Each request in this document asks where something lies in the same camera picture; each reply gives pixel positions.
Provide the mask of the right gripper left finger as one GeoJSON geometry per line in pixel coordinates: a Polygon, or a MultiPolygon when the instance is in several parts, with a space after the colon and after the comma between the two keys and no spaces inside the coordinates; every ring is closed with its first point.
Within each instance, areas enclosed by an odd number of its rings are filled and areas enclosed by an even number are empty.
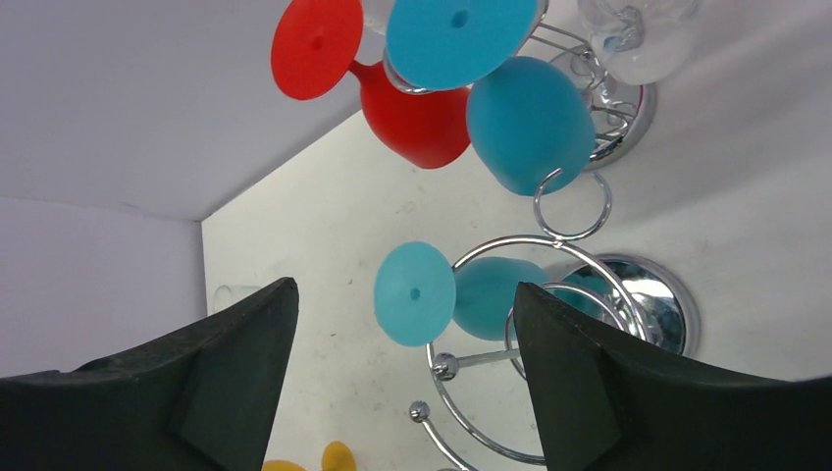
{"type": "Polygon", "coordinates": [[[257,470],[296,330],[279,279],[156,340],[1,382],[5,470],[257,470]]]}

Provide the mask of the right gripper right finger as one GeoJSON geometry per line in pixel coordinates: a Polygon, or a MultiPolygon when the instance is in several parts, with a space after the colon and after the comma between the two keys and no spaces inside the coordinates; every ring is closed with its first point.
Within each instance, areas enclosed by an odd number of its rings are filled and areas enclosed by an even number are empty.
{"type": "Polygon", "coordinates": [[[831,381],[671,353],[522,283],[519,349],[549,470],[827,470],[831,381]]]}

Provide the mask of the clear wine glass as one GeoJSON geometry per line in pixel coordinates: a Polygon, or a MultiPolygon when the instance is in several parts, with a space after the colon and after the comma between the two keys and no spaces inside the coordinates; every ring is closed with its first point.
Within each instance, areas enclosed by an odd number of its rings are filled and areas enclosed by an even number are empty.
{"type": "Polygon", "coordinates": [[[210,304],[212,308],[211,313],[218,313],[221,312],[236,303],[240,302],[241,300],[245,299],[246,297],[250,296],[253,293],[256,293],[261,288],[258,286],[246,286],[246,285],[222,285],[219,286],[213,294],[213,298],[210,304]]]}

